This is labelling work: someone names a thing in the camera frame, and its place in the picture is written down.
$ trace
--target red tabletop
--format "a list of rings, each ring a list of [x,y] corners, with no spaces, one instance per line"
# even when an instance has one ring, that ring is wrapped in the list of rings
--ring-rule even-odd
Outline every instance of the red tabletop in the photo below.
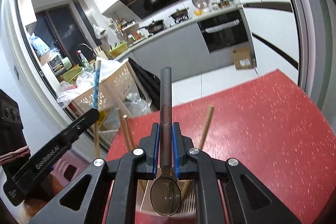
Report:
[[[182,135],[200,141],[209,105],[214,115],[204,145],[211,157],[240,160],[303,224],[311,223],[336,185],[336,138],[309,97],[280,71],[173,107]],[[159,112],[130,119],[136,143]],[[127,152],[118,132],[107,160]],[[136,213],[136,223],[185,223]]]

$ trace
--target triangular cutout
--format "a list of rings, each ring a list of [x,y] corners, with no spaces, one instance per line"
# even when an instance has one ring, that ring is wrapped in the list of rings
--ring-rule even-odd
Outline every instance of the triangular cutout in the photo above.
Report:
[[[271,200],[246,175],[240,176],[252,210],[268,206]]]
[[[62,206],[78,211],[82,205],[85,193],[89,187],[91,176],[85,175],[69,192],[67,192],[59,201]]]

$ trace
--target stove burner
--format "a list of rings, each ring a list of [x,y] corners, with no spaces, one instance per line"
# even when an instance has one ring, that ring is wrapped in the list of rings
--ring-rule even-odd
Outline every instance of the stove burner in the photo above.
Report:
[[[175,19],[174,19],[174,21],[175,21],[175,24],[177,24],[177,23],[180,23],[180,22],[182,22],[182,21],[186,21],[186,20],[188,20],[190,17],[188,16],[188,15],[182,15],[182,16],[180,16],[180,17],[176,17]]]

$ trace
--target built-in oven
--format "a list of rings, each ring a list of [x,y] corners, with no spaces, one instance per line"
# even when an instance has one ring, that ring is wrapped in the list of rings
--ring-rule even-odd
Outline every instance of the built-in oven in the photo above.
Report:
[[[209,52],[249,41],[239,10],[198,22]]]

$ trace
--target wooden stick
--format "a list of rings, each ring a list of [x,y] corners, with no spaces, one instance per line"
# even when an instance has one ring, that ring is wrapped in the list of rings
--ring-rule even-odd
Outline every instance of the wooden stick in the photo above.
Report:
[[[128,138],[127,138],[127,133],[126,133],[126,128],[125,128],[125,123],[123,121],[123,116],[124,115],[123,115],[121,109],[118,108],[118,117],[119,117],[119,121],[120,121],[121,133],[122,133],[122,135],[124,137],[124,140],[125,140],[125,143],[126,143],[126,147],[127,147],[127,151],[129,152],[132,149],[131,149],[131,145],[130,145],[130,143],[128,141]]]
[[[131,129],[129,127],[129,122],[128,122],[128,118],[127,118],[126,114],[124,115],[124,123],[125,123],[127,138],[129,139],[129,142],[131,144],[131,149],[134,150],[137,147],[136,147],[136,145],[134,143],[132,132],[131,132]]]
[[[96,61],[96,75],[94,80],[94,89],[93,89],[93,107],[98,109],[98,99],[99,99],[99,76],[100,76],[100,60]],[[99,134],[98,134],[98,121],[93,125],[93,141],[94,141],[94,150],[96,158],[100,158],[100,148],[99,148]]]
[[[202,136],[201,136],[201,141],[199,142],[199,145],[197,146],[197,148],[200,149],[200,150],[203,149],[205,139],[208,135],[208,130],[209,130],[209,126],[210,126],[210,123],[211,123],[213,111],[214,111],[214,106],[210,105],[209,108],[208,108],[207,117],[206,117],[205,122],[204,122],[204,128],[203,128],[203,132],[202,132]],[[190,189],[190,186],[191,186],[191,182],[192,182],[191,180],[187,180],[186,183],[184,184],[184,186],[182,188],[182,191],[181,191],[181,197],[182,197],[181,201],[183,201],[187,197],[186,194],[190,192],[189,189]]]

